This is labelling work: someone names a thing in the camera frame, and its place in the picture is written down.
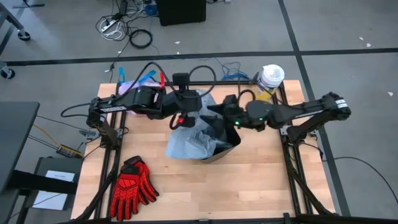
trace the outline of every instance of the paper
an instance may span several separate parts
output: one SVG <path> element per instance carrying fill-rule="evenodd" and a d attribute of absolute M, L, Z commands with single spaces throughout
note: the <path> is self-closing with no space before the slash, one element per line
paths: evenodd
<path fill-rule="evenodd" d="M 54 178 L 54 179 L 58 179 L 58 180 L 65 180 L 65 181 L 72 182 L 75 174 L 68 173 L 68 172 L 59 172 L 59 171 L 48 170 L 45 176 Z M 67 194 L 58 195 L 58 194 L 59 193 L 46 192 L 46 191 L 41 190 L 37 194 L 35 202 L 34 202 L 34 204 L 37 204 L 37 205 L 33 205 L 32 207 L 33 208 L 52 209 L 52 210 L 62 210 L 68 195 Z"/>

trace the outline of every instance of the work glove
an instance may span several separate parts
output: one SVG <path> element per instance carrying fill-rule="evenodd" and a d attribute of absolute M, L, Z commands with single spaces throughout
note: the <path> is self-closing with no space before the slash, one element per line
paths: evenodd
<path fill-rule="evenodd" d="M 149 169 L 144 161 L 142 161 L 141 157 L 134 156 L 126 161 L 124 161 L 123 166 L 133 166 L 139 169 L 139 177 L 140 177 L 140 190 L 145 195 L 145 197 L 151 201 L 156 201 L 156 196 L 159 196 L 159 193 L 155 190 L 154 186 L 150 182 L 149 179 Z"/>
<path fill-rule="evenodd" d="M 131 212 L 138 213 L 138 203 L 148 204 L 145 196 L 140 190 L 139 168 L 130 164 L 125 164 L 120 170 L 120 174 L 113 190 L 111 201 L 110 216 L 117 216 L 118 221 L 131 219 Z"/>

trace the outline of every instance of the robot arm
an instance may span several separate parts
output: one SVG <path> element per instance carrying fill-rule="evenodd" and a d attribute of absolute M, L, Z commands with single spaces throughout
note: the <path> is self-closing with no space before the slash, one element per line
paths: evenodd
<path fill-rule="evenodd" d="M 173 84 L 178 90 L 166 93 L 164 87 L 139 86 L 128 91 L 125 95 L 112 95 L 107 98 L 94 98 L 88 109 L 86 123 L 97 129 L 101 135 L 102 146 L 117 147 L 118 133 L 111 128 L 106 120 L 106 114 L 131 110 L 137 114 L 145 114 L 149 119 L 165 119 L 173 116 L 170 128 L 179 126 L 193 127 L 195 119 L 188 117 L 188 113 L 198 111 L 202 107 L 200 95 L 196 90 L 189 90 L 189 74 L 176 73 Z M 181 113 L 177 124 L 173 125 L 177 113 Z"/>
<path fill-rule="evenodd" d="M 201 119 L 216 129 L 221 128 L 221 124 L 256 131 L 263 131 L 266 125 L 279 129 L 293 119 L 313 115 L 303 124 L 287 128 L 291 143 L 303 140 L 307 133 L 318 129 L 328 121 L 343 121 L 351 114 L 345 100 L 335 93 L 328 93 L 319 100 L 293 106 L 272 105 L 265 101 L 253 100 L 247 103 L 246 110 L 239 107 L 236 95 L 228 95 L 222 104 L 208 106 L 208 109 L 223 115 L 222 122 L 214 116 L 201 116 Z"/>

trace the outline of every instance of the gray plastic bag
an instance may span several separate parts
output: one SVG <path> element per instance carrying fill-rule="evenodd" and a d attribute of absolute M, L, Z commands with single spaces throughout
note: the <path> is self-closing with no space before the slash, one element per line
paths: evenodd
<path fill-rule="evenodd" d="M 197 90 L 197 92 L 203 94 L 205 91 Z M 199 117 L 208 115 L 222 118 L 220 114 L 207 109 L 207 106 L 216 104 L 211 94 L 202 97 L 201 103 L 202 108 L 199 112 L 188 114 L 196 118 L 195 126 L 192 128 L 179 127 L 171 133 L 166 156 L 174 159 L 206 159 L 213 156 L 216 148 L 232 147 L 232 144 L 225 142 L 226 133 L 223 133 L 220 138 L 215 138 L 215 130 Z"/>

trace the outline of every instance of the wooden table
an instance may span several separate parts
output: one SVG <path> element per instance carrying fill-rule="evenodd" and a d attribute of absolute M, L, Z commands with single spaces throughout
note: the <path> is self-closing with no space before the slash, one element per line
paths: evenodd
<path fill-rule="evenodd" d="M 290 105 L 304 101 L 298 80 L 286 80 L 284 83 Z M 98 96 L 109 96 L 115 92 L 115 88 L 116 84 L 102 84 Z M 217 103 L 221 103 L 226 95 L 236 94 L 237 90 L 236 85 L 220 85 L 211 94 Z M 244 95 L 241 106 L 248 100 L 250 95 Z M 139 214 L 134 215 L 132 221 L 277 218 L 285 212 L 294 217 L 278 130 L 267 127 L 265 131 L 257 133 L 250 129 L 237 129 L 242 143 L 220 160 L 203 164 L 197 160 L 165 157 L 171 133 L 169 121 L 151 121 L 145 116 L 127 115 L 126 127 L 130 132 L 123 138 L 120 166 L 126 159 L 140 155 L 150 169 L 153 185 L 160 193 L 155 203 L 140 205 Z M 308 137 L 306 142 L 317 145 L 314 138 Z M 98 140 L 89 144 L 86 153 L 99 143 Z M 327 209 L 334 211 L 319 152 L 302 145 L 300 154 L 309 188 Z M 85 159 L 72 218 L 79 216 L 95 195 L 103 159 L 102 149 Z M 106 192 L 102 217 L 105 217 L 108 197 L 109 192 Z"/>

